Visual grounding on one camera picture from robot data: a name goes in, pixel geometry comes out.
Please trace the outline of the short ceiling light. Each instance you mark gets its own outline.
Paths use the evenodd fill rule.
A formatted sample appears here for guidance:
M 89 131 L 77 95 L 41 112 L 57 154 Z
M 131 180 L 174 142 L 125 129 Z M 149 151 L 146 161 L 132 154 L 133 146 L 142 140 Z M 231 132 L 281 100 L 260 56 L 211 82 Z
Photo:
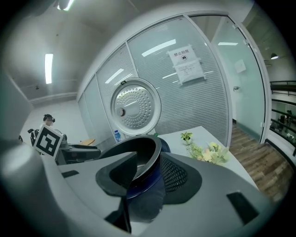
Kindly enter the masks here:
M 44 59 L 44 71 L 46 84 L 52 83 L 52 62 L 53 54 L 46 54 Z

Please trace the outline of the small potted plant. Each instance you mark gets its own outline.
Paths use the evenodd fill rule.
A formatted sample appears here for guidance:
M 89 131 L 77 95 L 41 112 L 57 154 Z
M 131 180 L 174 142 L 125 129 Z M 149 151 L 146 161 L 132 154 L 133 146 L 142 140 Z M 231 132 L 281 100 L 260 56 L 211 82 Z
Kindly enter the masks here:
M 181 140 L 184 145 L 191 144 L 191 137 L 193 135 L 191 132 L 184 132 L 184 133 L 181 133 L 180 135 L 181 135 Z

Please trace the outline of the frosted glass door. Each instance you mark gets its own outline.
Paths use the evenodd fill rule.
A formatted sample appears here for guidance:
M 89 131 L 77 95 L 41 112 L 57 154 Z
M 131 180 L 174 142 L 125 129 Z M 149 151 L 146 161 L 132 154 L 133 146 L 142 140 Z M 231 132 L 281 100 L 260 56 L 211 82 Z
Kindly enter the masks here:
M 238 127 L 261 142 L 265 122 L 265 90 L 256 50 L 238 25 L 228 16 L 199 15 L 191 20 L 211 42 L 222 63 L 231 95 L 233 119 Z M 246 70 L 237 73 L 242 59 Z

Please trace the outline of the black pot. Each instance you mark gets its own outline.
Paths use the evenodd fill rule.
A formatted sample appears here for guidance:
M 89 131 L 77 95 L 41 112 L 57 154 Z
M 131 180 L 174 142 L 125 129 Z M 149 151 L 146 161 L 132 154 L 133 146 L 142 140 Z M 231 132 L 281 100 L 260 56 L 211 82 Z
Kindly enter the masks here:
M 125 152 L 137 153 L 137 172 L 132 181 L 133 185 L 135 185 L 146 179 L 157 166 L 161 152 L 161 141 L 153 135 L 133 136 L 103 151 L 99 159 Z

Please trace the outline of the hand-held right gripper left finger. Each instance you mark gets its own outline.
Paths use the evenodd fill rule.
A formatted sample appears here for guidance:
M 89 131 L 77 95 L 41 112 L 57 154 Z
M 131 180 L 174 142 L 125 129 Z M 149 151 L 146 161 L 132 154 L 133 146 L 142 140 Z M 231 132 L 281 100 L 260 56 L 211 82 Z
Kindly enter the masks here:
M 61 166 L 42 161 L 70 237 L 131 237 L 126 194 L 137 171 L 136 152 Z

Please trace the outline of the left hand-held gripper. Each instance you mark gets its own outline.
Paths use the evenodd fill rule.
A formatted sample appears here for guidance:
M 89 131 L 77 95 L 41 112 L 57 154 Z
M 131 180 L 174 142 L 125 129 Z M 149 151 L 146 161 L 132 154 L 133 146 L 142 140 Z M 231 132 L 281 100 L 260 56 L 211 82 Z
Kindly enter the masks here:
M 51 158 L 57 165 L 74 164 L 98 158 L 101 150 L 96 146 L 72 144 L 62 134 L 47 125 L 42 125 L 33 148 L 41 155 Z

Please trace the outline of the dark blue rice cooker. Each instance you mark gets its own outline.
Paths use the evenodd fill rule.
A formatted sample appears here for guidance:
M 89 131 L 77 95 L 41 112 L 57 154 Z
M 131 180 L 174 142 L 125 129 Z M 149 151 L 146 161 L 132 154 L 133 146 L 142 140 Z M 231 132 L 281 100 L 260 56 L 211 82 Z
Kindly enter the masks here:
M 154 128 L 160 119 L 161 101 L 157 90 L 148 81 L 129 78 L 120 82 L 112 93 L 110 112 L 118 131 L 127 138 L 138 135 L 158 137 Z M 159 139 L 161 152 L 169 151 L 168 144 Z M 128 189 L 130 220 L 144 223 L 154 220 L 162 209 L 163 197 L 159 161 L 146 179 L 135 185 L 131 183 Z

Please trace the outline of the white paper notice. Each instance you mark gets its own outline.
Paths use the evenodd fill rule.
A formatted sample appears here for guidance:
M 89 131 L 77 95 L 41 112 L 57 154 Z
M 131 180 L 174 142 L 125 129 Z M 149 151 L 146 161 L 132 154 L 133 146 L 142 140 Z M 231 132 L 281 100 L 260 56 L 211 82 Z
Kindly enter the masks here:
M 194 79 L 204 78 L 204 71 L 201 66 L 201 58 L 198 58 L 190 44 L 168 51 L 173 68 L 179 78 L 179 84 L 183 85 Z

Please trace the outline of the artificial yellow flower bouquet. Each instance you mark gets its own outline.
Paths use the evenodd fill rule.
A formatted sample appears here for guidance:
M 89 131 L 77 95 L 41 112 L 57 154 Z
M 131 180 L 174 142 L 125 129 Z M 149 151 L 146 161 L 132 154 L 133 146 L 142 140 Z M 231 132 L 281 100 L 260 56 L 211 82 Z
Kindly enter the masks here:
M 206 148 L 192 143 L 186 147 L 190 158 L 223 166 L 229 160 L 229 148 L 223 148 L 217 143 L 211 142 Z

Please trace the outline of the black metal railing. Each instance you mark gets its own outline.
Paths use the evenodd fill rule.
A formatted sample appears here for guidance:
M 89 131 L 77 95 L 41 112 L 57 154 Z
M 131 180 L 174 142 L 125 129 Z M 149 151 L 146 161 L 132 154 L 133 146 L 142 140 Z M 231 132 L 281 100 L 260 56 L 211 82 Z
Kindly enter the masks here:
M 296 81 L 272 81 L 270 131 L 292 146 L 296 158 Z

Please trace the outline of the long ceiling light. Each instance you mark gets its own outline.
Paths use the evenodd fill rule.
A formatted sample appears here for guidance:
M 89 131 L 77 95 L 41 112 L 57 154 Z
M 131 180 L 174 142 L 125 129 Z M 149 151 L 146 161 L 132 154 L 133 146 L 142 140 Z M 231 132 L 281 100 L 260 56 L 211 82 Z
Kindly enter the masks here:
M 57 9 L 62 11 L 68 11 L 73 2 L 74 0 L 58 0 Z

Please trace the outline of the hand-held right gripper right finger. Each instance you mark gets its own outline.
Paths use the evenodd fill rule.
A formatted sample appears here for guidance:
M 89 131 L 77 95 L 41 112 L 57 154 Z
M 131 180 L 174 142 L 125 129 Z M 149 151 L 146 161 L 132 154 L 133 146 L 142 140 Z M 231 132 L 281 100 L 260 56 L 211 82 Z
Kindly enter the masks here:
M 160 195 L 146 199 L 132 237 L 252 237 L 268 220 L 271 201 L 228 168 L 161 153 Z

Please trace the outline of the small paper sheet on door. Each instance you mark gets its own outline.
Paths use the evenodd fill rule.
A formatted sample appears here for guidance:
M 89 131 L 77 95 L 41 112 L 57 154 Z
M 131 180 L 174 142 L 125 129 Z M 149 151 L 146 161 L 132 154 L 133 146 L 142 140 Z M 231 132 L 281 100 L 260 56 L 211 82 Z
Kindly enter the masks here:
M 235 67 L 235 70 L 237 73 L 241 73 L 246 70 L 246 66 L 245 66 L 244 61 L 242 59 L 238 60 L 234 64 L 234 67 Z

